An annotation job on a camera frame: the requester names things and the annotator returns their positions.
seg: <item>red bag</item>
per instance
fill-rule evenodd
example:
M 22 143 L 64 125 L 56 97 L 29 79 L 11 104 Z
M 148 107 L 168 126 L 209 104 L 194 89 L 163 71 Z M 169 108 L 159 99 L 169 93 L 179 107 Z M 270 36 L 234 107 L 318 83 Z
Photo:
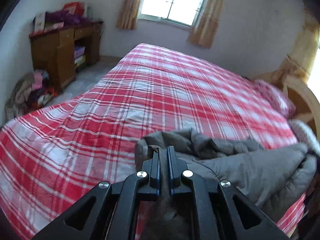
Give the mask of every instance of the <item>red bag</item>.
M 71 2 L 66 3 L 63 10 L 69 11 L 69 14 L 82 16 L 84 13 L 84 3 L 82 2 Z

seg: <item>gray blanket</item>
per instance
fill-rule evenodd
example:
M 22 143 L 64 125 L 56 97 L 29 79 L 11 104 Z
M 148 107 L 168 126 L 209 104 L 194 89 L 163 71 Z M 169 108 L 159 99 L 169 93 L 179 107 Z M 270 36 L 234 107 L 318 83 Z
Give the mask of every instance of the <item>gray blanket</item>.
M 274 222 L 307 190 L 316 172 L 316 158 L 303 143 L 265 150 L 252 139 L 212 139 L 192 129 L 145 136 L 135 147 L 137 170 L 152 158 L 150 148 L 163 162 L 170 145 L 189 170 L 205 179 L 229 180 Z

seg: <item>wall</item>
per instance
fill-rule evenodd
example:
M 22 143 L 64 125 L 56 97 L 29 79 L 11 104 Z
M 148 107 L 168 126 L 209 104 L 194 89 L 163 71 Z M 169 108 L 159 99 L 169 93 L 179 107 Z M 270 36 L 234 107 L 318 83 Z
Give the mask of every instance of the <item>wall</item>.
M 21 0 L 0 32 L 0 125 L 4 123 L 4 104 L 16 82 L 32 71 L 28 36 L 36 14 L 55 11 L 73 0 Z
M 115 28 L 122 0 L 88 0 L 105 21 L 101 54 L 123 57 L 139 43 L 149 43 L 203 58 L 253 77 L 275 70 L 291 50 L 304 21 L 302 0 L 225 0 L 211 49 L 187 42 L 189 31 L 139 20 L 137 30 Z

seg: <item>red and white plaid bedspread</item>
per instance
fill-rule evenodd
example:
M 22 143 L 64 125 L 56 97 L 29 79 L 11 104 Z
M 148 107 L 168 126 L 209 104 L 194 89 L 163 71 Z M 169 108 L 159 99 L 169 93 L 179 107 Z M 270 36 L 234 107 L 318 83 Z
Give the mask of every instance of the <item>red and white plaid bedspread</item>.
M 0 207 L 22 239 L 102 180 L 135 172 L 134 146 L 157 130 L 297 142 L 250 81 L 204 60 L 140 44 L 89 92 L 8 122 L 0 132 Z M 279 222 L 289 232 L 303 199 Z

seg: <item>brown curtain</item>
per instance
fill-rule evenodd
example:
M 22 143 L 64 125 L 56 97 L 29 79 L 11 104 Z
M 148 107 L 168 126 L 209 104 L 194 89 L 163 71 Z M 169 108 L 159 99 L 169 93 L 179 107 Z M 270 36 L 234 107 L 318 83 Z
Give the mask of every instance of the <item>brown curtain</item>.
M 125 30 L 136 28 L 140 1 L 124 0 L 118 16 L 117 28 Z
M 216 35 L 224 0 L 208 0 L 193 27 L 189 41 L 209 49 Z
M 320 25 L 313 14 L 305 9 L 305 22 L 290 54 L 283 60 L 278 70 L 272 73 L 271 83 L 282 87 L 282 80 L 293 74 L 307 83 L 319 44 Z

